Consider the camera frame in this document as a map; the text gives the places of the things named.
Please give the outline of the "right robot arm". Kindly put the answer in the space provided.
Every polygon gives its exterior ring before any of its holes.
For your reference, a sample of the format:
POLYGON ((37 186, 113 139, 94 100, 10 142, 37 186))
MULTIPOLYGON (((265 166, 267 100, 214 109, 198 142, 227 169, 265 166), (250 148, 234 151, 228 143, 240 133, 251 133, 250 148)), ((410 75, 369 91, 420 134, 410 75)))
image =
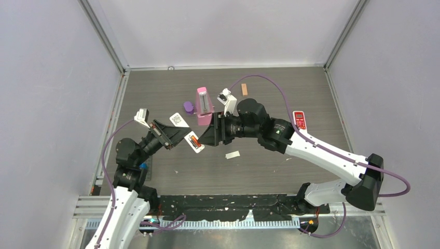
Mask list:
POLYGON ((254 99, 238 103, 238 115, 217 112, 198 142, 208 146, 227 145, 235 138, 256 138, 259 145, 298 158, 340 177, 321 184, 304 183, 297 193, 296 206, 303 213, 316 206, 347 201, 352 206, 373 211, 383 182, 383 158, 355 155, 317 140, 298 130, 289 121, 271 118, 254 99))

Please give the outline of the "small wooden block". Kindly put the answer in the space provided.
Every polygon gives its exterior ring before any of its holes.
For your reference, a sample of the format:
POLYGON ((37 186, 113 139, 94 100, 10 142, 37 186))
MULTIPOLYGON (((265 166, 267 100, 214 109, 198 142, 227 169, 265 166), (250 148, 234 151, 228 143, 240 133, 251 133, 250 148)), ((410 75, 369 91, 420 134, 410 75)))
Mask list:
POLYGON ((248 88, 246 84, 241 84, 242 96, 248 96, 248 88))

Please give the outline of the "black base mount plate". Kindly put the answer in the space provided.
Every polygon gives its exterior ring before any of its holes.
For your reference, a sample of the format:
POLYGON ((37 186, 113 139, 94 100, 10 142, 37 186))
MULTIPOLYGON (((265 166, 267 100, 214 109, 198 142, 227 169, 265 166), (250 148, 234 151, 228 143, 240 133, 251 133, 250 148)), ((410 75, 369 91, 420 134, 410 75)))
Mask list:
POLYGON ((328 214, 329 206, 314 207, 295 195, 158 195, 157 189, 143 186, 140 197, 150 202, 149 214, 175 220, 181 215, 187 221, 244 220, 252 213, 257 222, 286 221, 292 215, 328 214))

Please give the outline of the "grey building baseplate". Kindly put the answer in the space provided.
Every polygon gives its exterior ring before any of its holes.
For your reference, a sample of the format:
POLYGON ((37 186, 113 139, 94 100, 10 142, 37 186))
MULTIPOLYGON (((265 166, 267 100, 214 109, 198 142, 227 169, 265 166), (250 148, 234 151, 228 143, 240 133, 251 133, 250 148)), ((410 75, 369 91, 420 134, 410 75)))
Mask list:
POLYGON ((145 169, 147 170, 146 172, 146 181, 150 181, 152 178, 152 169, 153 169, 153 156, 149 157, 145 162, 145 169))

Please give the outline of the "pink metronome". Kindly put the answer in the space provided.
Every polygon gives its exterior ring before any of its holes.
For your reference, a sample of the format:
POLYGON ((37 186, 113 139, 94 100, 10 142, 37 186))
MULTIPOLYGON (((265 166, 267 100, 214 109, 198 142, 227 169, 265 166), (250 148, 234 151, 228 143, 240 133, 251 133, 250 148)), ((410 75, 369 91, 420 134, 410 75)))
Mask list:
POLYGON ((214 106, 206 87, 200 87, 197 89, 195 109, 198 125, 209 125, 214 113, 214 106))

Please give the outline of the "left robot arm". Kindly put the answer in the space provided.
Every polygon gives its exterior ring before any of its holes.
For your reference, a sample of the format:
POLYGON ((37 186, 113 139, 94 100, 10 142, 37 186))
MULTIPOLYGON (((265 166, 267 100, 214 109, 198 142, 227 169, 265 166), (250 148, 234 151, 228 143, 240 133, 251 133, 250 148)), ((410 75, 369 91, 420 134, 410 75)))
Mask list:
POLYGON ((147 159, 158 150, 172 149, 191 132, 188 125, 168 126, 153 120, 148 133, 139 142, 123 138, 116 144, 117 170, 110 180, 111 197, 94 236, 87 248, 128 248, 145 215, 158 211, 157 190, 145 186, 147 159))

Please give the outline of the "purple round object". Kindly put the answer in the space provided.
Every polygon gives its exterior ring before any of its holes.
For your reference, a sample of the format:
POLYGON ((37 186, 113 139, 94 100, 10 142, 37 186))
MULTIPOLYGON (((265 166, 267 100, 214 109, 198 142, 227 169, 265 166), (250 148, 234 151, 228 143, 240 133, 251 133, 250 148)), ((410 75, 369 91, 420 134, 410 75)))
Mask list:
POLYGON ((188 115, 193 115, 195 113, 195 107, 191 101, 184 102, 183 108, 188 115))

